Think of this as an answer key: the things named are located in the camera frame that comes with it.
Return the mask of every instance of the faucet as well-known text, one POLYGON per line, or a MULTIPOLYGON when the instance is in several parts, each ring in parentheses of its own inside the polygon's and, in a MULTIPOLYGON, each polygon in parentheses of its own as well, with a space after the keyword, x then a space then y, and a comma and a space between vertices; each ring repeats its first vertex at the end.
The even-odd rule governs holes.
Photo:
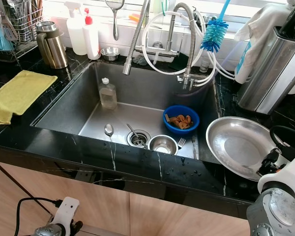
MULTIPOLYGON (((123 71, 122 73, 125 75, 129 75, 130 74, 130 70, 131 70, 131 62, 132 62, 132 56, 134 51, 138 51, 141 52, 142 48, 141 46, 136 46, 139 34, 140 34, 140 30, 145 18, 145 22, 144 22, 144 27, 147 25, 148 23, 148 15, 149 15, 149 5, 150 5, 150 0, 145 0, 143 5, 142 5, 142 9, 141 9, 141 13, 140 13, 140 18, 137 24, 137 27, 134 31, 134 35, 131 41, 131 45, 130 45, 130 49, 129 49, 129 53, 126 59, 126 62, 123 66, 123 71)), ((193 56, 194 56, 194 50, 195 50, 195 43, 196 43, 196 26, 195 26, 195 21, 194 21, 194 17, 193 17, 193 12, 191 10, 191 8, 185 4, 185 3, 178 3, 175 7, 174 7, 174 11, 177 12, 179 8, 183 8, 186 10, 187 14, 188 14, 188 18, 190 21, 190 31, 191 31, 191 44, 190 44, 190 52, 189 52, 189 59, 188 59, 188 63, 187 63, 187 67, 186 67, 186 71, 183 74, 183 77, 180 78, 179 76, 177 77, 177 80, 183 83, 183 89, 186 89, 189 85, 189 82, 193 82, 193 80, 190 80, 190 73, 191 73, 191 64, 192 64, 192 60, 193 60, 193 56)), ((171 18, 171 24, 169 27, 169 35, 168 35, 168 39, 167 39, 167 45, 165 49, 161 49, 161 52, 159 53, 160 56, 163 57, 176 57, 179 55, 179 52, 173 51, 171 50, 171 46, 172 46, 172 37, 173 37, 173 31, 174 31, 174 24, 175 24, 175 15, 172 16, 171 18)), ((154 47, 148 47, 148 42, 146 40, 146 44, 145 46, 147 47, 147 53, 151 54, 151 55, 156 55, 156 52, 160 51, 159 48, 154 48, 154 47)))

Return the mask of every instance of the black cable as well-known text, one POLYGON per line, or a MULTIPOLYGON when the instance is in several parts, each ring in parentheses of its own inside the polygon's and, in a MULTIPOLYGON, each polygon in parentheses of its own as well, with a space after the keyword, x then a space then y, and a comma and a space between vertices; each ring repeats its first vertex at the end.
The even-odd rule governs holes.
POLYGON ((18 236, 18 234, 19 234, 19 228, 20 228, 20 207, 21 207, 21 203, 23 201, 26 201, 26 200, 43 200, 43 201, 51 202, 56 207, 59 207, 61 205, 61 203, 62 203, 62 200, 50 200, 48 198, 22 198, 19 201, 18 206, 16 208, 16 227, 15 227, 14 236, 18 236))
POLYGON ((273 127, 270 129, 270 137, 272 138, 272 140, 274 141, 274 143, 275 143, 278 147, 281 146, 282 144, 281 144, 279 141, 277 141, 277 139, 276 139, 274 133, 275 133, 277 130, 279 130, 279 129, 281 129, 281 130, 286 130, 286 131, 289 131, 289 132, 295 134, 295 130, 293 130, 293 129, 289 128, 289 127, 285 127, 285 126, 281 126, 281 125, 275 125, 275 126, 273 126, 273 127))

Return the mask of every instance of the stainless steel bowl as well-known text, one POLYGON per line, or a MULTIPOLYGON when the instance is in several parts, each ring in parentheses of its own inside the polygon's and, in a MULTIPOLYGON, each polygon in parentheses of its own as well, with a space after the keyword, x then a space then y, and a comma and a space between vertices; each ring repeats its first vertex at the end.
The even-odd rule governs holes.
POLYGON ((148 144, 148 149, 153 151, 159 151, 167 154, 176 155, 178 152, 177 142, 167 135, 156 135, 152 137, 148 144))
POLYGON ((240 117, 214 120, 206 130, 206 142, 223 166, 253 181, 260 179, 256 171, 275 148, 267 128, 240 117))
POLYGON ((117 60, 118 55, 120 54, 119 48, 115 47, 103 48, 102 50, 100 50, 100 53, 104 56, 104 59, 107 61, 117 60))

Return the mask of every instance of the yellow cloth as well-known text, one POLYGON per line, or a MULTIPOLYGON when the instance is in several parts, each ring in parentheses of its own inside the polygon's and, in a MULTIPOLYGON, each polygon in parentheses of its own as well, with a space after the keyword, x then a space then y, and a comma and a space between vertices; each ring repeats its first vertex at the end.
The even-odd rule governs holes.
POLYGON ((22 115, 54 82, 48 76, 23 70, 0 88, 0 124, 10 124, 13 114, 22 115))

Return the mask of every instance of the fork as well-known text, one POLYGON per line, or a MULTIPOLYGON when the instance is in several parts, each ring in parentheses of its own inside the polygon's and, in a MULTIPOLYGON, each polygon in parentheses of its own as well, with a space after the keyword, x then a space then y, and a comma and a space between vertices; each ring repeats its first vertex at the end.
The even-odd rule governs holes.
POLYGON ((178 141, 178 149, 182 149, 182 146, 186 143, 186 140, 184 138, 180 138, 178 141))

